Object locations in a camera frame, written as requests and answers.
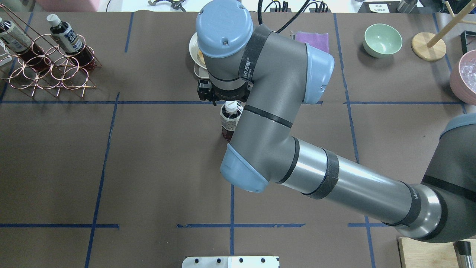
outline green bowl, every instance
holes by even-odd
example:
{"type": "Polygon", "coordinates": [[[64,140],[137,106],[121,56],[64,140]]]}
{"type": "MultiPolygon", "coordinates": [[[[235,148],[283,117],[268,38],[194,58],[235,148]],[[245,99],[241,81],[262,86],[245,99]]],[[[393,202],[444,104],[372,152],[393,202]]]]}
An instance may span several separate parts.
{"type": "Polygon", "coordinates": [[[364,49],[376,58],[388,57],[402,48],[402,36],[386,24],[370,25],[365,31],[364,49]]]}

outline folded towel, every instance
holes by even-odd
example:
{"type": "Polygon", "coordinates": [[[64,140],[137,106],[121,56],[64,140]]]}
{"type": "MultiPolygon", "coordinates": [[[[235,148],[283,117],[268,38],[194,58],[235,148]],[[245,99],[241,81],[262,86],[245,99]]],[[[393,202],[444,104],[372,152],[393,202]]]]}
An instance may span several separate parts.
{"type": "Polygon", "coordinates": [[[329,53],[329,34],[298,31],[295,40],[301,43],[308,43],[309,45],[329,53]]]}

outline white bottle cap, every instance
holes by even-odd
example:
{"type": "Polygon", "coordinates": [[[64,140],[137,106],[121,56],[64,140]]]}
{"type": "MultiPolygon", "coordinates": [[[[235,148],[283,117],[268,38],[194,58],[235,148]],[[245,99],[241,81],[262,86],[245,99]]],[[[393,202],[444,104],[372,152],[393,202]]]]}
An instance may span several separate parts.
{"type": "Polygon", "coordinates": [[[61,23],[61,20],[56,14],[50,14],[46,17],[46,20],[54,27],[58,26],[61,23]]]}
{"type": "Polygon", "coordinates": [[[238,103],[237,103],[237,101],[225,102],[225,109],[226,109],[227,112],[229,112],[229,113],[236,112],[236,110],[238,109],[238,103]]]}

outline blue joint cap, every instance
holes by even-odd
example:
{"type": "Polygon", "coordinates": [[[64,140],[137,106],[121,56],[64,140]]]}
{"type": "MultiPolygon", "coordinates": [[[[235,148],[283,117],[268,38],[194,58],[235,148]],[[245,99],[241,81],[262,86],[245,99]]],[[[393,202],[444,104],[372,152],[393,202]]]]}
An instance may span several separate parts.
{"type": "Polygon", "coordinates": [[[334,70],[334,58],[306,43],[307,80],[303,103],[316,104],[321,98],[334,70]]]}
{"type": "Polygon", "coordinates": [[[450,122],[448,122],[448,125],[446,126],[445,130],[440,135],[440,139],[446,132],[452,129],[471,124],[476,124],[476,113],[458,115],[457,117],[451,119],[450,122]]]}
{"type": "Polygon", "coordinates": [[[198,47],[210,58],[240,51],[253,33],[249,11],[237,0],[213,0],[198,13],[198,47]]]}
{"type": "Polygon", "coordinates": [[[269,184],[269,181],[256,171],[230,144],[227,145],[220,172],[231,184],[249,192],[261,193],[269,184]]]}

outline gray robotic arm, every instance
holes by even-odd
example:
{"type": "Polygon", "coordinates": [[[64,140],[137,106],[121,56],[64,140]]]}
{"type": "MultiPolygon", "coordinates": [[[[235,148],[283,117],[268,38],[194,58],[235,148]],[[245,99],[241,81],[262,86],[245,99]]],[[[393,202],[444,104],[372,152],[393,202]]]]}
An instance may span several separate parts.
{"type": "Polygon", "coordinates": [[[422,184],[407,185],[289,135],[302,103],[317,103],[334,68],[331,55],[254,28],[236,0],[214,0],[197,18],[198,45],[222,99],[253,84],[221,165],[251,192],[269,182],[328,198],[427,242],[476,234],[476,114],[453,119],[422,184]]]}

